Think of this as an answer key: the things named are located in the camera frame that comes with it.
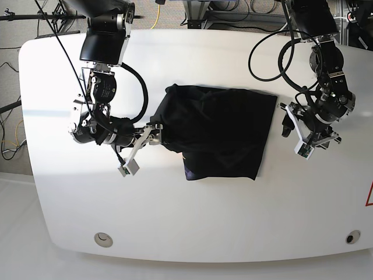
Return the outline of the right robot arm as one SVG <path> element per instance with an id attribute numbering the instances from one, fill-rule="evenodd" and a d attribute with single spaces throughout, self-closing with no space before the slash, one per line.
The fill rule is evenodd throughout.
<path id="1" fill-rule="evenodd" d="M 123 63 L 124 52 L 135 17 L 131 1 L 68 1 L 68 4 L 87 18 L 87 32 L 80 52 L 84 62 L 79 74 L 81 93 L 73 102 L 69 133 L 79 144 L 94 142 L 111 145 L 116 150 L 161 143 L 163 127 L 150 123 L 135 128 L 144 116 L 149 94 L 143 78 Z M 111 115 L 110 103 L 117 92 L 114 67 L 130 72 L 140 82 L 143 105 L 140 113 L 131 118 Z"/>

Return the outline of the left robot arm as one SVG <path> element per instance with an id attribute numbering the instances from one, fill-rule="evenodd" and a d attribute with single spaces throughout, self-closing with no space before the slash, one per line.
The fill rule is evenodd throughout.
<path id="1" fill-rule="evenodd" d="M 327 149 L 330 141 L 341 142 L 341 137 L 331 125 L 354 110 L 356 96 L 347 86 L 343 72 L 344 58 L 333 38 L 338 29 L 327 2 L 287 1 L 286 5 L 300 37 L 289 41 L 281 49 L 277 63 L 283 79 L 304 95 L 307 103 L 295 102 L 282 107 L 286 111 L 282 136 L 288 137 L 292 130 L 296 130 L 300 140 L 295 152 L 306 158 L 315 148 Z M 285 52 L 306 40 L 315 42 L 309 58 L 317 78 L 315 90 L 297 85 L 283 68 Z"/>

